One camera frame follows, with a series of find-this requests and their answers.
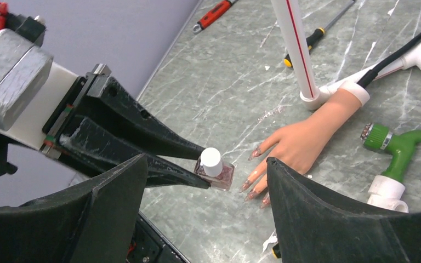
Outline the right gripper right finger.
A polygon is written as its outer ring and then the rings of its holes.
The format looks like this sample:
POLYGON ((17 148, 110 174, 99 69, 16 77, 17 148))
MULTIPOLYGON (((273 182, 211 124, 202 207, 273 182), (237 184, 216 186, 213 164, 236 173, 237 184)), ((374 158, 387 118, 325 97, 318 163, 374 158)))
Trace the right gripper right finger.
POLYGON ((283 262, 421 262, 421 212, 368 205, 266 162, 283 262))

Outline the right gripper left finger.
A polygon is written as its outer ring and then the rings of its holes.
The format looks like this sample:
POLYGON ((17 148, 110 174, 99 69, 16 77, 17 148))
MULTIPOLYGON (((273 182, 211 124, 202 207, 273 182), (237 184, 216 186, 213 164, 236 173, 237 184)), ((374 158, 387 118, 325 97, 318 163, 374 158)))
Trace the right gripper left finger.
POLYGON ((125 262, 147 179, 135 156, 19 207, 0 207, 0 262, 125 262))

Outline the nail polish bottle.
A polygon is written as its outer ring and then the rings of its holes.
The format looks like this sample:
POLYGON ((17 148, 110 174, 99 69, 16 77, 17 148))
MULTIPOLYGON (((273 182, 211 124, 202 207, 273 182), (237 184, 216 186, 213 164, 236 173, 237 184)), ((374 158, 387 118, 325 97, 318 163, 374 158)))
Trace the nail polish bottle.
POLYGON ((235 167, 222 159, 219 150, 205 148, 196 162, 194 173, 210 183, 213 188, 228 191, 234 178, 235 167))

